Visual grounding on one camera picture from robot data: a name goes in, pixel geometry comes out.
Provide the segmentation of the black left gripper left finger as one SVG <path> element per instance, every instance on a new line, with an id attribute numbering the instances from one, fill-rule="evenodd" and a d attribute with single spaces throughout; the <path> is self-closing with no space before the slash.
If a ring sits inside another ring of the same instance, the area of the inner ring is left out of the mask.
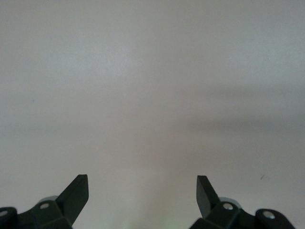
<path id="1" fill-rule="evenodd" d="M 39 202 L 26 212 L 14 207 L 0 209 L 2 229 L 71 229 L 89 199 L 87 175 L 78 175 L 53 199 Z"/>

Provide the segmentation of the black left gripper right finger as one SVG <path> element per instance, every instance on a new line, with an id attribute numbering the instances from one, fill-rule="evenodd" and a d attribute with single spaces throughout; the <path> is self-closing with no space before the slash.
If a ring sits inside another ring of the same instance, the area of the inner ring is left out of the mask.
<path id="1" fill-rule="evenodd" d="M 192 229 L 294 229 L 282 213 L 273 209 L 258 209 L 254 215 L 232 201 L 221 200 L 207 176 L 198 176 L 196 201 L 201 218 Z"/>

